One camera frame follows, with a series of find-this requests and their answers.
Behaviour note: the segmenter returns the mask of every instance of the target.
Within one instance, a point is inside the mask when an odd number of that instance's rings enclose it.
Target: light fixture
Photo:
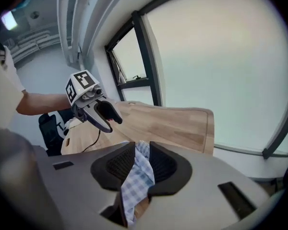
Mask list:
[[[16,20],[12,12],[7,12],[1,17],[2,23],[5,25],[6,29],[11,30],[17,26]]]

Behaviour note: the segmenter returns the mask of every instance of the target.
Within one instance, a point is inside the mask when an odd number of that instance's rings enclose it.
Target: person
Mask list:
[[[26,1],[27,0],[5,0],[5,2],[0,3],[0,17],[7,11],[21,7]],[[7,78],[13,83],[17,90],[24,94],[16,108],[18,113],[23,115],[40,115],[70,108],[69,100],[65,94],[38,94],[27,92],[17,76],[11,52],[2,44],[0,44],[0,63]]]

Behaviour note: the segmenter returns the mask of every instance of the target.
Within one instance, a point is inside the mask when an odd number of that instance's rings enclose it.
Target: black slot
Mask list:
[[[256,210],[254,205],[246,198],[245,195],[236,187],[233,182],[227,182],[218,185],[231,207],[236,212],[240,220],[247,217]]]
[[[64,161],[64,162],[60,162],[60,163],[55,163],[53,164],[53,167],[55,170],[60,170],[60,169],[64,169],[66,167],[72,166],[73,163],[70,161]]]

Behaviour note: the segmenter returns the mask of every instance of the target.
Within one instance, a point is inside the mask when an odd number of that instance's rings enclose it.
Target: ceiling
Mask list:
[[[67,15],[67,33],[71,35],[73,9],[76,0],[69,0]],[[31,13],[39,12],[36,19],[30,17]],[[17,27],[8,31],[1,23],[0,41],[5,42],[12,38],[17,43],[23,34],[38,32],[47,28],[52,34],[58,33],[57,26],[57,0],[30,0],[24,8],[12,12],[17,22]]]

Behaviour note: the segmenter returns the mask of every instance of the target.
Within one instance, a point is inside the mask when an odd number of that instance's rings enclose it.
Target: white shirt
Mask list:
[[[25,88],[23,87],[23,85],[20,82],[20,79],[16,73],[16,68],[14,66],[14,62],[13,62],[13,58],[11,55],[10,50],[4,46],[5,48],[5,65],[2,66],[4,73],[6,74],[6,76],[8,77],[8,79],[11,81],[11,83],[16,87],[16,89],[18,91],[24,91]]]

